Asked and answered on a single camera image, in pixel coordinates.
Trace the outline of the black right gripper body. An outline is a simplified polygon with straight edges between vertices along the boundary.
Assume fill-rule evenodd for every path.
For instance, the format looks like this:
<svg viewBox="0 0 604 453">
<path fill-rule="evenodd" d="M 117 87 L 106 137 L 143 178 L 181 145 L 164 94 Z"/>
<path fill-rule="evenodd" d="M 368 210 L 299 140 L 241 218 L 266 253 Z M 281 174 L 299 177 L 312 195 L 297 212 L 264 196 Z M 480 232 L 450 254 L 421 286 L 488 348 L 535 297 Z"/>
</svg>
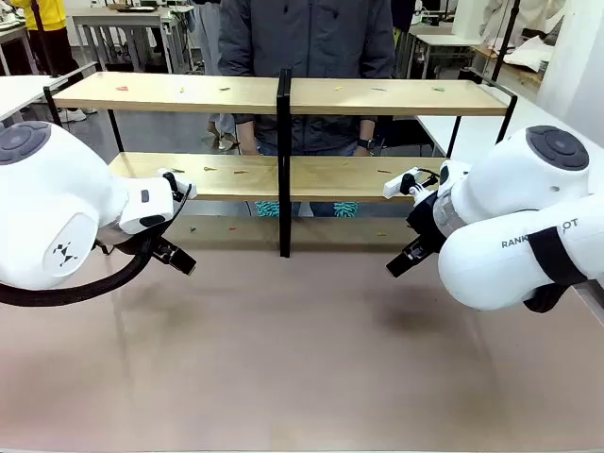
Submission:
<svg viewBox="0 0 604 453">
<path fill-rule="evenodd" d="M 413 258 L 425 258 L 432 253 L 439 253 L 445 243 L 445 235 L 434 220 L 433 207 L 437 193 L 430 194 L 419 202 L 407 218 L 409 226 L 418 234 L 410 244 L 410 255 Z"/>
</svg>

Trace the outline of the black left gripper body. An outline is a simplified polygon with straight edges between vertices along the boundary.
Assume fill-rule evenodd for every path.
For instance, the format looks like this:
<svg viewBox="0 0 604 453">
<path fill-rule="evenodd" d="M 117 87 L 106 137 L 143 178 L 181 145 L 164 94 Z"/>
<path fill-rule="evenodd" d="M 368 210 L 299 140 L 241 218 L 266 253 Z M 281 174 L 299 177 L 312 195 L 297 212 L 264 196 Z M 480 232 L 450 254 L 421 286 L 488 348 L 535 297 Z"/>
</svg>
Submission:
<svg viewBox="0 0 604 453">
<path fill-rule="evenodd" d="M 170 260 L 172 258 L 172 244 L 156 234 L 144 234 L 140 250 L 143 254 L 156 260 Z"/>
</svg>

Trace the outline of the grey-sleeved right forearm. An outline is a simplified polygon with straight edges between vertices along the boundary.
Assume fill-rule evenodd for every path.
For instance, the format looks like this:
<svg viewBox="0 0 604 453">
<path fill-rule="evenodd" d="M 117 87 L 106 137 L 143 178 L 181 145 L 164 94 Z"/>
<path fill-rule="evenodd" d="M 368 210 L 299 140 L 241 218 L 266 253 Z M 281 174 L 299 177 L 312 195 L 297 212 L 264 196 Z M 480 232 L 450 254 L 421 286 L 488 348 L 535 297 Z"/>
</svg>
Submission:
<svg viewBox="0 0 604 453">
<path fill-rule="evenodd" d="M 243 139 L 255 138 L 255 115 L 250 113 L 237 113 L 233 115 L 238 136 Z"/>
</svg>

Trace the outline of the white side table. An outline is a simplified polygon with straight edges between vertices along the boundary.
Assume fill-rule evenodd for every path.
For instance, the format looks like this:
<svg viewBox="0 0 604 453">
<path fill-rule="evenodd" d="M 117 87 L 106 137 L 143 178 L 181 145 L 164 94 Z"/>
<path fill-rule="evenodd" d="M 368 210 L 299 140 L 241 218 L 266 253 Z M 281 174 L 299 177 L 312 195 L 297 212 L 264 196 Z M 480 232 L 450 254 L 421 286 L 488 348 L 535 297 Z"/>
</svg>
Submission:
<svg viewBox="0 0 604 453">
<path fill-rule="evenodd" d="M 417 117 L 433 142 L 446 155 L 456 123 L 456 116 Z M 452 159 L 467 163 L 476 163 L 494 146 L 504 118 L 499 116 L 463 116 L 452 151 Z M 508 124 L 505 138 L 528 126 L 555 126 L 575 135 L 590 155 L 604 158 L 604 148 L 590 141 L 571 126 L 558 120 L 537 105 L 520 96 Z"/>
<path fill-rule="evenodd" d="M 33 103 L 47 103 L 45 89 L 54 90 L 68 81 L 66 76 L 49 75 L 0 76 L 0 122 Z"/>
</svg>

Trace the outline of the white background table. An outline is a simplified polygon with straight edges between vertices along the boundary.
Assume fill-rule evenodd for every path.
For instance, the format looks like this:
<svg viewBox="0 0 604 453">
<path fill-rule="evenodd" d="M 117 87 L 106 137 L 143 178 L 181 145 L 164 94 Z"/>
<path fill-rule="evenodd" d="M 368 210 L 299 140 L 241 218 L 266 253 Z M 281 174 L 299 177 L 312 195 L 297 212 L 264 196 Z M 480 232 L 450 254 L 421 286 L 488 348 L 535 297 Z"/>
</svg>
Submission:
<svg viewBox="0 0 604 453">
<path fill-rule="evenodd" d="M 471 66 L 475 41 L 452 33 L 452 24 L 413 25 L 406 78 L 456 79 L 460 69 Z"/>
</svg>

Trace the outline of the white cloth pile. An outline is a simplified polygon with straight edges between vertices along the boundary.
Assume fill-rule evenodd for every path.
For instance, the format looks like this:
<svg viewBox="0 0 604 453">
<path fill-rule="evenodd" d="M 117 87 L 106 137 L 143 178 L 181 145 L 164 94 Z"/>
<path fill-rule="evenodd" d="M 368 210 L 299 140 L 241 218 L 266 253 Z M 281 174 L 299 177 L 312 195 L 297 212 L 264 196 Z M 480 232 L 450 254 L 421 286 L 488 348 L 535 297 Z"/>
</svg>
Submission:
<svg viewBox="0 0 604 453">
<path fill-rule="evenodd" d="M 506 64 L 523 66 L 538 73 L 543 62 L 550 62 L 554 49 L 554 46 L 546 44 L 539 36 L 535 36 L 507 54 L 503 61 Z"/>
</svg>

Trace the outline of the black stand pole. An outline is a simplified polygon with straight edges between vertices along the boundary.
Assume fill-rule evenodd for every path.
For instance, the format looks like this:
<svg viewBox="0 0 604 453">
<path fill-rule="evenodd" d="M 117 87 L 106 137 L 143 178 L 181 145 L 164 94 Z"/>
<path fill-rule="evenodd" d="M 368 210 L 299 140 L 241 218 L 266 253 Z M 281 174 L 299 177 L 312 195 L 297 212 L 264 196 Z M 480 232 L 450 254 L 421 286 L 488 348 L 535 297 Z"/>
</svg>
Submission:
<svg viewBox="0 0 604 453">
<path fill-rule="evenodd" d="M 42 17 L 40 15 L 40 7 L 38 5 L 37 0 L 30 0 L 30 7 L 31 7 L 32 13 L 34 15 L 35 21 L 36 21 L 37 33 L 38 33 L 40 45 L 42 47 L 42 60 L 47 65 L 47 69 L 49 71 L 50 76 L 52 76 L 53 78 L 56 78 L 59 76 L 59 74 L 52 63 L 52 60 L 48 57 L 47 39 L 45 36 Z"/>
<path fill-rule="evenodd" d="M 519 12 L 520 2 L 521 2 L 521 0 L 513 0 L 512 8 L 510 10 L 510 17 L 507 22 L 506 31 L 505 31 L 503 40 L 501 42 L 501 47 L 499 49 L 499 54 L 496 59 L 495 67 L 492 72 L 491 79 L 493 81 L 493 84 L 495 84 L 498 80 L 500 70 L 504 63 L 504 58 L 508 53 L 510 38 L 511 38 L 513 28 L 515 25 L 515 21 L 516 21 L 518 12 Z"/>
</svg>

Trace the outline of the person torso grey jacket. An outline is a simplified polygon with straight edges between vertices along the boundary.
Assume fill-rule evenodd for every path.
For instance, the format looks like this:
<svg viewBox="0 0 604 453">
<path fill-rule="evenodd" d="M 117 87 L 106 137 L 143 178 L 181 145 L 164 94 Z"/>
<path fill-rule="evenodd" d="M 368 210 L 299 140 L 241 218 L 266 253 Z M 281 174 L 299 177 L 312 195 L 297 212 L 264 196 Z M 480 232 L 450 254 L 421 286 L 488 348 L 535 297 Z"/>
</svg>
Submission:
<svg viewBox="0 0 604 453">
<path fill-rule="evenodd" d="M 221 0 L 222 76 L 391 78 L 391 0 Z M 292 154 L 354 156 L 361 119 L 293 116 Z M 277 118 L 255 115 L 261 154 L 277 154 Z"/>
</svg>

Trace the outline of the white hanging garment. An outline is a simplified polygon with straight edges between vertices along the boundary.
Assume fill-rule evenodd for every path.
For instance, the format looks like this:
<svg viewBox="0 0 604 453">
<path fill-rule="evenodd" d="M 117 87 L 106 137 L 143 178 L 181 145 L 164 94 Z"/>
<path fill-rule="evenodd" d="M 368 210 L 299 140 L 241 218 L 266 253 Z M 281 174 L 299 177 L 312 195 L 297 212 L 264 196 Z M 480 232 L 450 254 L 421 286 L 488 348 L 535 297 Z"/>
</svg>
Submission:
<svg viewBox="0 0 604 453">
<path fill-rule="evenodd" d="M 515 0 L 488 0 L 483 10 L 480 35 L 486 44 L 503 38 Z M 544 31 L 546 22 L 564 7 L 566 0 L 520 0 L 510 42 L 520 42 L 525 28 Z"/>
</svg>

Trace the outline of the grey metal table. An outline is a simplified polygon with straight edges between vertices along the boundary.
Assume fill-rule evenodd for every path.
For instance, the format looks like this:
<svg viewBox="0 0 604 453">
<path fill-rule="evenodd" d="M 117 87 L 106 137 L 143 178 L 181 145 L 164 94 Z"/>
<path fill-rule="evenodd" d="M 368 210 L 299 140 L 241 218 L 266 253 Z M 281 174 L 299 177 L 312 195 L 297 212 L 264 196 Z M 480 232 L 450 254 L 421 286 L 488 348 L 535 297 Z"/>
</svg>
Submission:
<svg viewBox="0 0 604 453">
<path fill-rule="evenodd" d="M 77 46 L 85 61 L 108 70 L 186 74 L 193 69 L 191 6 L 72 8 Z"/>
</svg>

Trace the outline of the bystander in yellow shirt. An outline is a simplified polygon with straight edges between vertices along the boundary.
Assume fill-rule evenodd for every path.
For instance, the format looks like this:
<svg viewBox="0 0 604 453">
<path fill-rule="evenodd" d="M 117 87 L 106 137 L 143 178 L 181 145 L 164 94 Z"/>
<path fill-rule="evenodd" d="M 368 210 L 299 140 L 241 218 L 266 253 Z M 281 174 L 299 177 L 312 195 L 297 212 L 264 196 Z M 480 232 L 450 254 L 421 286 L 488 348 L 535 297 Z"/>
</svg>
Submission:
<svg viewBox="0 0 604 453">
<path fill-rule="evenodd" d="M 24 12 L 30 46 L 37 62 L 40 64 L 40 68 L 50 75 L 47 65 L 42 60 L 42 47 L 37 33 L 36 21 L 30 7 L 30 0 L 7 0 L 7 2 L 12 7 L 20 8 Z M 78 68 L 78 64 L 73 57 L 69 43 L 64 0 L 37 0 L 37 2 L 47 39 L 48 57 L 52 60 L 60 76 L 69 74 Z"/>
</svg>

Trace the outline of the wooden shelf black metal frame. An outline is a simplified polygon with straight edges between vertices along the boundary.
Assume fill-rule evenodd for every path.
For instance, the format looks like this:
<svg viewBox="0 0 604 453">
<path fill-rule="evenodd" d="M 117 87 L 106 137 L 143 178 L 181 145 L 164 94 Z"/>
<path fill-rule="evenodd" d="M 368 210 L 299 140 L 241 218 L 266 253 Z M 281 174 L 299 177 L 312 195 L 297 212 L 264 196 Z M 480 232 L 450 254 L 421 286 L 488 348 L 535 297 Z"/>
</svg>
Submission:
<svg viewBox="0 0 604 453">
<path fill-rule="evenodd" d="M 127 86 L 127 92 L 116 87 Z M 230 91 L 219 89 L 229 87 Z M 436 92 L 432 87 L 443 87 Z M 382 88 L 387 92 L 372 91 Z M 503 103 L 475 81 L 278 78 L 153 75 L 98 72 L 51 96 L 53 107 L 161 112 L 219 112 L 275 115 L 280 136 L 290 134 L 294 115 L 500 116 L 509 119 L 513 103 Z M 204 167 L 216 171 L 204 171 Z M 419 166 L 435 171 L 436 158 L 302 158 L 282 148 L 276 158 L 121 151 L 111 169 L 121 176 L 150 176 L 159 168 L 184 170 L 197 185 L 199 201 L 379 202 L 387 179 Z M 247 171 L 234 175 L 235 171 Z M 378 173 L 386 170 L 391 174 Z M 187 216 L 169 237 L 193 249 L 293 251 L 388 251 L 412 241 L 403 220 L 394 218 L 276 219 Z"/>
</svg>

